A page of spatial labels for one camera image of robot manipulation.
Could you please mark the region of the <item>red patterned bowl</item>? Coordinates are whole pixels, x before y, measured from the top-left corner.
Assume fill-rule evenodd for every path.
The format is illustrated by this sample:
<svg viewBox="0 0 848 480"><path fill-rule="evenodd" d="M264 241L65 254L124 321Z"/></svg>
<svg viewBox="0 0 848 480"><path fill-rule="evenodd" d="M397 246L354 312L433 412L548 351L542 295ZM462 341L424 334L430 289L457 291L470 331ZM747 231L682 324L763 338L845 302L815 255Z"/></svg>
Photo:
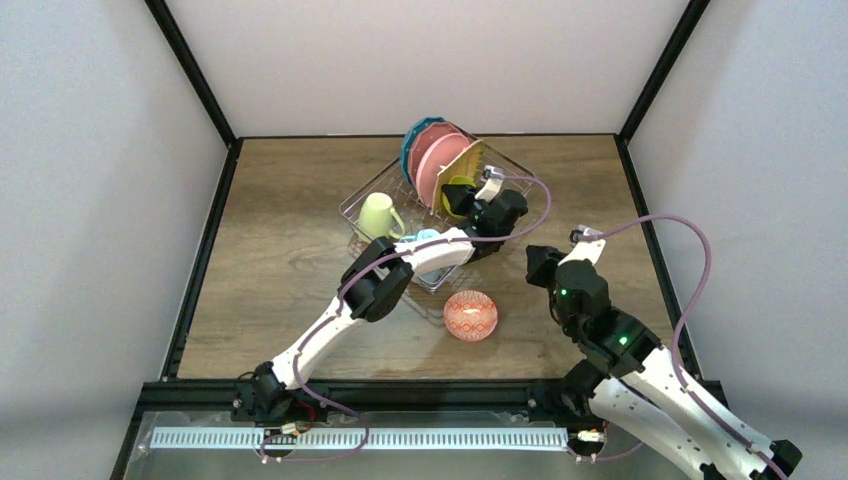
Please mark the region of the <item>red patterned bowl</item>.
<svg viewBox="0 0 848 480"><path fill-rule="evenodd" d="M443 307L448 332L464 342L479 342L492 335L499 314L496 303L478 290L462 290L451 295Z"/></svg>

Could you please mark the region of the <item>yellow-green bowl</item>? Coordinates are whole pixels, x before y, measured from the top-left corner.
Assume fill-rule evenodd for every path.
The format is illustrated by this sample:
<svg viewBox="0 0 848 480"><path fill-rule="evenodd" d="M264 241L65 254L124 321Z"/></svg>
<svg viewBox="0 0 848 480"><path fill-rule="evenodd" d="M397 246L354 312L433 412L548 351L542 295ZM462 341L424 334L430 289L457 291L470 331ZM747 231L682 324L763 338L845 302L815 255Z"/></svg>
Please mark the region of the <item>yellow-green bowl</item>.
<svg viewBox="0 0 848 480"><path fill-rule="evenodd" d="M462 219L470 211L477 193L473 178L463 175L452 177L441 187L441 202L444 210L451 216Z"/></svg>

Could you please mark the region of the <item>pink polka dot plate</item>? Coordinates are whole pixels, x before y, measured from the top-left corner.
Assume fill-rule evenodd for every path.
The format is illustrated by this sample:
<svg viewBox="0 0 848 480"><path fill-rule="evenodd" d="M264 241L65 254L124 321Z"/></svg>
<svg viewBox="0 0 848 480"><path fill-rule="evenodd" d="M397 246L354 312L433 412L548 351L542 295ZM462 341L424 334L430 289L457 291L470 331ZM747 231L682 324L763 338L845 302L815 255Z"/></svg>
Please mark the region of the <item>pink polka dot plate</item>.
<svg viewBox="0 0 848 480"><path fill-rule="evenodd" d="M434 123L425 128L414 141L409 160L409 171L413 180L413 187L416 186L417 172L426 151L436 140L449 134L459 134L461 137L466 137L458 127L446 120L444 123Z"/></svg>

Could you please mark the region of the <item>blue polka dot plate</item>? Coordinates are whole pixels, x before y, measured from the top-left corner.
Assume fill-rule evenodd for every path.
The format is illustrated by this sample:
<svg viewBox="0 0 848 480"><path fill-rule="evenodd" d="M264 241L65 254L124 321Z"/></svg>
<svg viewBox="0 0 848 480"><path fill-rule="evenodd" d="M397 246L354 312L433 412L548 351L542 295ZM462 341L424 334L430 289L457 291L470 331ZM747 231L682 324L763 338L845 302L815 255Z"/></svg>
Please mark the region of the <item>blue polka dot plate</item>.
<svg viewBox="0 0 848 480"><path fill-rule="evenodd" d="M409 171L409 160L410 152L414 141L424 131L425 128L429 127L434 123L444 123L445 121L446 119L441 116L423 117L415 124L413 124L406 132L400 147L399 162L401 172L407 184L413 184L413 180Z"/></svg>

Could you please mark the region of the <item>light blue mug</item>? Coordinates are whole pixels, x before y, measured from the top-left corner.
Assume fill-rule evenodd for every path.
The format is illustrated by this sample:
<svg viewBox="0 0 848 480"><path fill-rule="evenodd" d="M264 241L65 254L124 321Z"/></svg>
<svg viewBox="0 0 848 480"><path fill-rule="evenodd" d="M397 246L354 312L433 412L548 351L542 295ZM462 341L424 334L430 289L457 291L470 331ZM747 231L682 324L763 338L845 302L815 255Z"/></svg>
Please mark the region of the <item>light blue mug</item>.
<svg viewBox="0 0 848 480"><path fill-rule="evenodd" d="M398 242L399 243L413 243L413 242L421 242L425 240L431 240L438 237L441 234L440 231L432 228L424 228L416 233L405 235L401 237ZM416 282L424 288L436 290L439 286L446 280L446 278L451 274L451 271L454 269L454 266L444 267L437 270L433 270L424 274L420 274L417 277Z"/></svg>

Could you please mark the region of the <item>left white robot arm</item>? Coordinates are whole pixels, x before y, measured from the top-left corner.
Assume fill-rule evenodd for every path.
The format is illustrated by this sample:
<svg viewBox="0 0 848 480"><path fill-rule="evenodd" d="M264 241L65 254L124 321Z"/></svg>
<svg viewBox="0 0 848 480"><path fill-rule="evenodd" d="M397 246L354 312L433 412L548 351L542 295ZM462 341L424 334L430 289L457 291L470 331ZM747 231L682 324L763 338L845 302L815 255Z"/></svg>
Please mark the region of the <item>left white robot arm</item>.
<svg viewBox="0 0 848 480"><path fill-rule="evenodd" d="M257 366L242 401L271 410L290 391L304 389L315 368L346 334L390 314L413 279L497 252L518 236L515 225L528 212L525 196L512 189L491 200L462 200L460 205L465 219L431 239L371 241L343 273L336 296L313 325L284 352Z"/></svg>

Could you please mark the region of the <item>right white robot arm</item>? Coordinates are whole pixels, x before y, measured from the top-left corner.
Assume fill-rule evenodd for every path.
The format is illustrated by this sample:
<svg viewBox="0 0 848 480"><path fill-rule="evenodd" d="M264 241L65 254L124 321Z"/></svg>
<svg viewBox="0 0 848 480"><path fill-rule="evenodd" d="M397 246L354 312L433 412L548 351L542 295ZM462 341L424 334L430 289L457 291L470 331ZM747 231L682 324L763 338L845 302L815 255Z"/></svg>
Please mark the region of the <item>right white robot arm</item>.
<svg viewBox="0 0 848 480"><path fill-rule="evenodd" d="M786 479L803 455L734 415L645 324L612 305L594 265L603 242L569 253L526 249L526 281L548 294L551 317L584 358L564 378L563 404L613 423L691 479Z"/></svg>

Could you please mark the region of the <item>light green mug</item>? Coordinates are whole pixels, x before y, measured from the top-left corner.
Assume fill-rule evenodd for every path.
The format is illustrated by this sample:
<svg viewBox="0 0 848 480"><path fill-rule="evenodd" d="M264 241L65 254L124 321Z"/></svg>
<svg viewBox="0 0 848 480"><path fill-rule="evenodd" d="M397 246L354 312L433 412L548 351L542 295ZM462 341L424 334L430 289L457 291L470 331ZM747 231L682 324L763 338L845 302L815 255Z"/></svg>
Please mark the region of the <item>light green mug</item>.
<svg viewBox="0 0 848 480"><path fill-rule="evenodd" d="M363 241L378 237L399 240L406 234L406 226L394 207L392 198L382 192L367 196L356 221L357 235Z"/></svg>

